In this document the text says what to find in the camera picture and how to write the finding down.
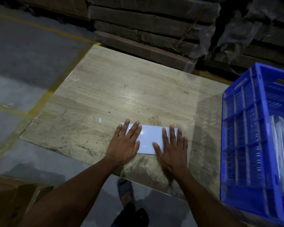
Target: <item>hand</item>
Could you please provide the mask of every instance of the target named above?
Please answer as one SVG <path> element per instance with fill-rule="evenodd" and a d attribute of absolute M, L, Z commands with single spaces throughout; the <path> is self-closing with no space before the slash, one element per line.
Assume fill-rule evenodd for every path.
<path fill-rule="evenodd" d="M 166 129 L 162 130 L 163 137 L 163 153 L 157 143 L 153 143 L 153 147 L 157 154 L 157 159 L 163 170 L 170 172 L 174 177 L 182 169 L 187 170 L 187 137 L 182 138 L 182 130 L 178 129 L 176 141 L 175 129 L 170 125 L 170 143 L 168 141 Z"/>
<path fill-rule="evenodd" d="M 106 151 L 105 157 L 112 158 L 117 166 L 129 163 L 136 156 L 140 146 L 140 141 L 136 142 L 136 140 L 141 133 L 142 126 L 139 125 L 139 121 L 135 122 L 125 135 L 129 122 L 130 120 L 127 119 L 123 127 L 122 124 L 119 124 Z"/>

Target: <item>table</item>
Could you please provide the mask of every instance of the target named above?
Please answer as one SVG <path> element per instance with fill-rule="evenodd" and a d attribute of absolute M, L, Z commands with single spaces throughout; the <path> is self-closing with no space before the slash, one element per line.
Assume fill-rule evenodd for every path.
<path fill-rule="evenodd" d="M 228 86 L 94 45 L 45 104 L 20 139 L 95 164 L 119 123 L 181 127 L 188 166 L 220 195 L 222 93 Z M 116 175 L 184 199 L 155 155 L 137 154 Z"/>

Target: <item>forearm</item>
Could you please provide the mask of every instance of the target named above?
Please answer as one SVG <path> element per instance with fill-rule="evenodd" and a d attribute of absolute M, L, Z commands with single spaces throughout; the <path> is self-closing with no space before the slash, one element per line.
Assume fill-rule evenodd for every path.
<path fill-rule="evenodd" d="M 187 199 L 193 217 L 199 227 L 204 226 L 239 226 L 246 227 L 214 198 L 196 179 L 189 169 L 180 170 L 176 176 Z"/>
<path fill-rule="evenodd" d="M 80 226 L 93 206 L 106 179 L 117 165 L 103 158 L 63 183 L 37 202 L 24 217 L 26 226 Z"/>

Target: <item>finger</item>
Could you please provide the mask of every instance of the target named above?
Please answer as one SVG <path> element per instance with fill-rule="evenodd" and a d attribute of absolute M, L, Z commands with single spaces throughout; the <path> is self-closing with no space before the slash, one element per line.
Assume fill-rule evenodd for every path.
<path fill-rule="evenodd" d="M 114 138 L 119 136 L 121 129 L 122 129 L 122 124 L 119 124 L 119 126 L 117 127 L 117 129 L 114 133 Z"/>
<path fill-rule="evenodd" d="M 187 147 L 188 147 L 188 140 L 187 140 L 187 137 L 184 137 L 183 138 L 183 150 L 185 152 L 187 152 Z"/>
<path fill-rule="evenodd" d="M 176 144 L 175 128 L 172 124 L 169 127 L 169 137 L 170 137 L 170 144 Z"/>
<path fill-rule="evenodd" d="M 167 133 L 165 127 L 162 129 L 162 139 L 163 139 L 163 146 L 166 147 L 169 144 Z"/>
<path fill-rule="evenodd" d="M 140 147 L 140 141 L 136 142 L 135 145 L 133 146 L 133 155 L 136 156 L 138 150 Z"/>
<path fill-rule="evenodd" d="M 127 119 L 122 127 L 120 135 L 125 136 L 130 120 Z"/>
<path fill-rule="evenodd" d="M 163 156 L 163 153 L 162 153 L 162 151 L 161 151 L 161 148 L 160 148 L 159 145 L 158 145 L 157 143 L 155 143 L 155 142 L 153 142 L 153 147 L 154 147 L 155 152 L 156 152 L 156 154 L 157 154 L 158 160 L 161 159 L 162 156 Z"/>
<path fill-rule="evenodd" d="M 140 124 L 140 121 L 135 122 L 135 124 L 129 129 L 126 137 L 132 137 L 135 131 L 137 130 L 138 126 Z"/>
<path fill-rule="evenodd" d="M 177 146 L 181 150 L 183 149 L 183 139 L 182 139 L 182 129 L 178 129 L 178 135 L 177 135 Z"/>
<path fill-rule="evenodd" d="M 133 136 L 131 137 L 134 141 L 137 140 L 138 136 L 140 135 L 142 131 L 142 125 L 139 125 Z"/>

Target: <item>floor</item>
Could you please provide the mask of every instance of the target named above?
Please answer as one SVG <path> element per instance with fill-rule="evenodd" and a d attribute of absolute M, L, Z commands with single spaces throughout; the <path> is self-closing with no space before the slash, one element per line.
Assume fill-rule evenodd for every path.
<path fill-rule="evenodd" d="M 60 185 L 88 165 L 17 137 L 91 47 L 91 32 L 0 5 L 0 174 Z M 111 175 L 82 226 L 110 226 L 122 210 Z M 187 202 L 134 183 L 150 226 L 197 226 Z"/>

